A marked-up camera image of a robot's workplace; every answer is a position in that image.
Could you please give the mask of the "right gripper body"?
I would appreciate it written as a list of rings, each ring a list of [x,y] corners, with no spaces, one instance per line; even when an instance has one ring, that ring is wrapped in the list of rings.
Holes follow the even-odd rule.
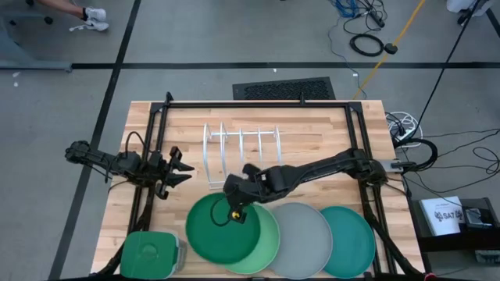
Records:
[[[230,213],[242,213],[245,206],[254,202],[270,201],[270,190],[264,173],[257,173],[248,179],[230,174],[223,185],[223,192],[230,206]]]

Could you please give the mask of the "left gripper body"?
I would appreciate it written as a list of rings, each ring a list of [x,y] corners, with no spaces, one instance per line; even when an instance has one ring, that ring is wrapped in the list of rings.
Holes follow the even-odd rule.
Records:
[[[166,200],[168,198],[169,191],[166,189],[167,185],[167,175],[173,173],[171,168],[171,159],[178,158],[181,159],[182,153],[177,146],[173,146],[170,150],[170,161],[166,161],[163,158],[163,154],[158,151],[154,151],[148,160],[148,164],[151,167],[150,176],[152,177],[152,182],[155,184],[155,194],[158,198]]]

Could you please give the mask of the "dark green plate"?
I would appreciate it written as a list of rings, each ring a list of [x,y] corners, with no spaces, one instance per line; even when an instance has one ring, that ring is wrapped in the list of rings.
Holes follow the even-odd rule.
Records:
[[[223,193],[202,197],[187,215],[185,232],[196,254],[216,264],[233,264],[251,254],[260,236],[259,217],[244,208],[245,223],[230,221],[230,206]]]

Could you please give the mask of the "light green plate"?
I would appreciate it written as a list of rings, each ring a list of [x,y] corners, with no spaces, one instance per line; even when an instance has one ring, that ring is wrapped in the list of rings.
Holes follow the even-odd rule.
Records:
[[[275,259],[280,246],[280,229],[272,212],[262,205],[254,205],[259,217],[260,236],[250,255],[234,264],[225,265],[230,272],[252,275],[266,269]]]

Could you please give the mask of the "white wire dish rack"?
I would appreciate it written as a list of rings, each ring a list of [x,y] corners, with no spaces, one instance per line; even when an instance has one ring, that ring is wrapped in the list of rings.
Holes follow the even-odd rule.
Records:
[[[278,126],[228,129],[224,122],[202,127],[202,167],[210,190],[222,190],[231,174],[242,176],[243,166],[259,169],[283,163]]]

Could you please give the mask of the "grey plate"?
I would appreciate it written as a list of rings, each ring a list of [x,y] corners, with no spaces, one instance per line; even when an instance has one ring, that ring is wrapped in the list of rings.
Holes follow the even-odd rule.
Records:
[[[326,219],[312,206],[292,202],[272,213],[280,230],[280,246],[269,268],[288,279],[307,279],[327,264],[333,237]]]

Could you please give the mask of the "teal plate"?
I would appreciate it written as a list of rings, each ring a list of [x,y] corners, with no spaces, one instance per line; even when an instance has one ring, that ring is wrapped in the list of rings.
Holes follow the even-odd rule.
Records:
[[[320,211],[332,233],[333,248],[323,270],[341,279],[362,275],[372,264],[376,251],[373,232],[357,212],[342,206]]]

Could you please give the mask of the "green lidded clear container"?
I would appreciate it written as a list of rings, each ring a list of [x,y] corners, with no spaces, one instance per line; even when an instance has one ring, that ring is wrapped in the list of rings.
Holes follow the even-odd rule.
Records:
[[[132,232],[123,244],[120,274],[130,279],[168,279],[184,267],[186,253],[186,242],[175,234]]]

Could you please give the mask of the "black floor vent grille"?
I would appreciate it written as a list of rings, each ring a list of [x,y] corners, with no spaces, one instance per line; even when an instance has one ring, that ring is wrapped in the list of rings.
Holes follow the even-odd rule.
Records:
[[[232,85],[234,100],[335,100],[328,76]]]

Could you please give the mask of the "person's white shoe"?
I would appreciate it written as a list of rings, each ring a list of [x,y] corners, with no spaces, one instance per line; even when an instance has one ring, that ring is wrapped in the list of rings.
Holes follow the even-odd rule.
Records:
[[[73,32],[75,30],[96,30],[96,31],[104,31],[109,28],[109,24],[106,22],[101,22],[97,20],[87,20],[84,22],[84,24],[76,27],[71,27],[69,29],[70,32]]]
[[[95,20],[98,22],[106,21],[106,11],[104,9],[96,9],[92,7],[83,8],[85,20]]]

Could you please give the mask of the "grey chair base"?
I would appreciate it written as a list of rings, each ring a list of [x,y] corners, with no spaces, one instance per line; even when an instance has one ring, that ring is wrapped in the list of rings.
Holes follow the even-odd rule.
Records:
[[[62,69],[70,73],[73,70],[71,62],[36,59],[10,37],[6,24],[15,26],[15,19],[28,18],[41,18],[48,25],[53,23],[53,18],[39,12],[0,11],[0,54],[7,56],[7,59],[0,59],[0,69]]]

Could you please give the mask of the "person's leg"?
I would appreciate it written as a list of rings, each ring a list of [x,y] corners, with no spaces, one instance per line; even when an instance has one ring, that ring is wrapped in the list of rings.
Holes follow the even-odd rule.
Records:
[[[85,20],[88,17],[85,14],[83,7],[71,3],[69,2],[69,0],[35,0],[35,1],[46,7],[55,9],[59,12],[64,12],[72,16],[75,16],[76,18],[81,20]]]

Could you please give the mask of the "white printed booklet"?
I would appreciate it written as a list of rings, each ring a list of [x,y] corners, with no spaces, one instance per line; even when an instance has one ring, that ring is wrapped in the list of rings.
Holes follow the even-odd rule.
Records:
[[[461,232],[460,226],[465,224],[465,219],[457,196],[423,199],[419,203],[434,237]]]

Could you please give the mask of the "black side cart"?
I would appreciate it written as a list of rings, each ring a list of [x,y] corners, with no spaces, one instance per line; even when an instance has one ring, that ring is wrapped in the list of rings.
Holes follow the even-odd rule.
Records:
[[[462,204],[465,224],[461,232],[434,237],[431,234],[419,201],[415,201],[416,213],[427,231],[419,234],[418,241],[422,252],[435,251],[500,251],[500,218],[495,214],[487,197],[459,199]]]

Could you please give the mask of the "black metal table frame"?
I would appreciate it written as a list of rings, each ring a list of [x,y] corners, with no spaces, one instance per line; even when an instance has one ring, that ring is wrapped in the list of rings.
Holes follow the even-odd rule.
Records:
[[[392,160],[395,150],[392,145],[382,101],[329,101],[332,105],[351,103],[362,106],[364,125],[375,159]],[[119,141],[118,151],[125,148],[127,135],[137,131],[145,141],[149,113],[160,101],[132,101],[124,112],[126,121],[120,125],[120,133],[113,140]],[[288,165],[302,165],[327,158],[343,151],[351,144],[345,111],[327,106],[327,101],[172,101],[167,112],[163,148],[169,156],[172,146],[178,146],[183,154],[182,162],[195,167],[188,181],[170,190],[166,201],[155,196],[151,230],[174,232],[180,238],[185,236],[185,222],[192,205],[210,190],[202,159],[203,129],[209,124],[212,133],[219,130],[223,122],[228,133],[239,131],[272,131],[275,126],[280,132],[282,160]],[[134,198],[134,186],[128,183],[114,187],[106,202],[105,213],[91,272],[97,272],[116,253],[127,233],[130,212]],[[331,205],[342,205],[363,215],[359,185],[347,175],[337,174],[301,185],[285,199],[269,205],[300,201],[322,209]],[[415,226],[410,215],[407,198],[401,193],[383,185],[380,191],[381,204],[376,207],[371,201],[375,216],[383,212],[387,233],[404,257],[420,272],[425,272],[422,254],[417,242]],[[237,275],[226,269],[209,264],[200,258],[192,248],[187,250],[184,269],[174,277],[230,278]]]

